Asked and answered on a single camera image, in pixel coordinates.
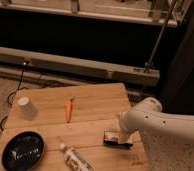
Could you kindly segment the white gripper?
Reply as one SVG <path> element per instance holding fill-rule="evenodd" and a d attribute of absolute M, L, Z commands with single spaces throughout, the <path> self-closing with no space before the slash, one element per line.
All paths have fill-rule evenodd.
<path fill-rule="evenodd" d="M 118 123 L 119 123 L 119 133 L 118 133 L 118 143 L 119 144 L 125 144 L 130 141 L 132 133 L 128 131 L 128 129 L 125 126 L 124 121 L 124 114 L 120 114 L 118 117 Z"/>

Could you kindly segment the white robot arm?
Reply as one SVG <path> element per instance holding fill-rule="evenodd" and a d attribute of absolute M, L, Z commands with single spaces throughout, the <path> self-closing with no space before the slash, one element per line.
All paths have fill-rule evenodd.
<path fill-rule="evenodd" d="M 119 116 L 119 142 L 137 130 L 160 132 L 194 142 L 194 116 L 162 112 L 162 104 L 147 97 Z"/>

